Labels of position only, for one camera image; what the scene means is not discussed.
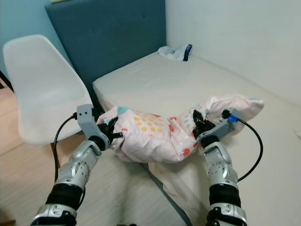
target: mattress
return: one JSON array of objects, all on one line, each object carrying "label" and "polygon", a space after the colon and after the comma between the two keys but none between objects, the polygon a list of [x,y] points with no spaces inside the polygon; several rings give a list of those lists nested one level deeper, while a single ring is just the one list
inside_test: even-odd
[{"label": "mattress", "polygon": [[[195,56],[183,62],[153,53],[97,79],[93,87],[105,110],[123,105],[165,117],[179,115],[212,95],[262,98],[265,107],[250,124],[263,140],[264,153],[256,170],[238,184],[242,208],[252,226],[299,225],[301,140],[294,129],[301,128],[301,109]],[[245,128],[223,142],[242,176],[257,159],[256,137]],[[201,150],[180,163],[149,163],[149,169],[192,224],[205,225],[209,188]]]}]

